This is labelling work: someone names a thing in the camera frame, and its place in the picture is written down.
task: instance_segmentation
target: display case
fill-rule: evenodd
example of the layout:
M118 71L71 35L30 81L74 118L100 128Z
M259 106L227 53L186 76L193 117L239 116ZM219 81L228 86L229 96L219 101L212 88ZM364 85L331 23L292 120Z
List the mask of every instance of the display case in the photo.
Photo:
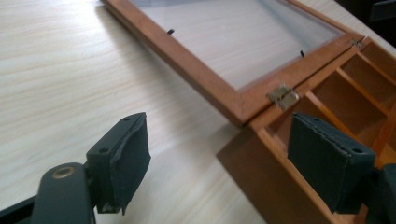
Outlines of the display case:
M241 127L218 157L268 223L360 222L332 215L287 159L291 115L328 121L377 167L396 162L394 58L297 1L104 2Z

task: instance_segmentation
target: screw hole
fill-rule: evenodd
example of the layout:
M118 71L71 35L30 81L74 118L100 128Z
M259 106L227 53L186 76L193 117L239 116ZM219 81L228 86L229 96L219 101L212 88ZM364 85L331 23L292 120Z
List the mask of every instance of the screw hole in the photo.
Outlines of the screw hole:
M108 148L103 147L103 148L99 149L99 152L100 153L107 153L108 152Z
M353 148L352 151L356 152L356 153L362 153L363 151L359 148Z

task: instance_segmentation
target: wooden box lid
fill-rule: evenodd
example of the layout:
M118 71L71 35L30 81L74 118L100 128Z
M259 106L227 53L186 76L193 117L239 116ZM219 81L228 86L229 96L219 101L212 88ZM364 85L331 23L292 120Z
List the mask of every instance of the wooden box lid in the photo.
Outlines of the wooden box lid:
M226 39L227 41L206 43L208 42L206 39L206 41L201 43L201 46L195 47L189 44L189 41L185 40L185 37L183 39L183 36L177 37L180 39L180 41L178 41L176 37L169 35L160 25L128 0L105 0L104 2L109 10L130 31L144 40L213 106L237 126L247 124L272 103L272 100L267 97L268 93L283 85L294 88L308 77L313 76L324 65L333 61L347 49L350 49L355 43L362 40L361 35L354 34L345 26L331 21L297 1L266 0L244 1L241 6L246 5L251 7L251 9L247 10L245 14L232 12L232 15L235 16L220 12L210 14L210 12L202 12L199 8L196 9L200 12L198 14L198 20L201 18L204 24L210 25L214 19L216 19L216 22L219 22L216 27L208 29L209 35L216 31L216 28L221 30L238 21L240 21L239 30L241 34L239 34L238 38L231 39L229 36L233 34L233 29L238 28L238 26L231 26L230 29L224 28L224 30L226 30L224 33L221 31L216 35L217 37L213 37L217 40ZM193 3L193 6L190 7L190 11L192 11L190 14L193 14L195 8L202 4L209 4L208 7L203 7L206 8L206 11L210 8L210 4L219 3L229 5L227 2L223 3L224 1L222 0L207 2L189 1L185 4L181 4L178 1L168 2L167 6L177 2L178 7L181 7L179 5L184 6ZM164 28L166 29L175 28L172 27L175 24L177 28L181 27L181 35L183 35L183 32L186 33L191 30L183 30L186 24L192 21L192 18L188 17L190 14L187 13L186 15L186 12L184 12L187 7L183 7L182 9L177 8L170 12L167 12L164 8L167 9L169 7L164 7L163 4L159 4L155 6L154 9L151 9L151 11L146 11L148 14L156 15L155 13L157 13L157 15L160 15L159 17L168 19L160 20L163 21L163 26L165 26ZM258 8L257 12L254 11L249 13L253 8ZM242 8L234 9L234 11L237 12L243 10ZM183 17L179 17L175 15L175 11L185 14L183 14ZM170 24L168 24L169 22L164 22L171 21L172 18L176 18L173 19L175 22L170 22ZM266 27L264 25L266 23L260 21L260 19L263 18L274 18L274 25ZM180 21L184 21L184 26L180 25ZM249 30L257 34L244 35L245 26L250 26ZM198 35L196 38L199 38L200 35L205 35L206 30L206 28L197 30L196 32ZM268 34L273 35L273 38L268 39ZM253 42L254 40L251 40L251 38L245 40L245 36L253 36L256 40L255 42ZM270 52L267 50L267 52L263 53L260 57L260 50L268 48L269 46L271 47L272 41L275 41L275 43ZM290 48L284 48L284 45L287 45L290 41L295 41L297 44L295 46L290 46ZM205 55L203 52L205 48L215 48L217 45L222 45L223 42L230 42L226 48L229 51L224 51L223 53L221 47L219 47L220 50L217 55ZM261 46L261 43L269 43L269 45ZM247 46L250 46L250 49L243 51ZM303 58L299 58L299 49L301 49L302 55L304 55ZM243 57L246 56L247 60L242 60L241 54ZM224 64L221 68L217 68L211 65L210 60L224 60L228 61L229 64ZM271 65L271 68L266 70L265 68L268 66L262 66L261 63L268 66ZM239 85L238 83L240 83L241 80L240 77L233 80L232 78L227 78L227 74L222 74L222 72L228 72L231 77L234 76L234 71L230 72L230 70L237 70L243 73L237 74L238 76L249 77L250 74L253 73L254 75L251 75L250 78L247 79L248 81L242 81L242 85Z

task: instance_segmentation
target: metal screw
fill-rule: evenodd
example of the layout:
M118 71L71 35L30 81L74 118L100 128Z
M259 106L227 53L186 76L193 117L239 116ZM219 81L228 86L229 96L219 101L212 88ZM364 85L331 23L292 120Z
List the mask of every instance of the metal screw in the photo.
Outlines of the metal screw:
M65 178L71 174L73 174L76 171L76 169L72 166L65 166L62 168L59 168L56 170L53 174L52 177L55 179L62 179Z

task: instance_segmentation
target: black metal pin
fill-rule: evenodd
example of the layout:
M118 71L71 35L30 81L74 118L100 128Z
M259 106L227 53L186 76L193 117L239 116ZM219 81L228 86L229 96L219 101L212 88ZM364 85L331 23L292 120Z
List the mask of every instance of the black metal pin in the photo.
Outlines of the black metal pin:
M171 35L171 34L174 33L174 32L175 32L174 29L170 29L170 30L168 30L168 32L166 32L166 33L169 34L169 35Z

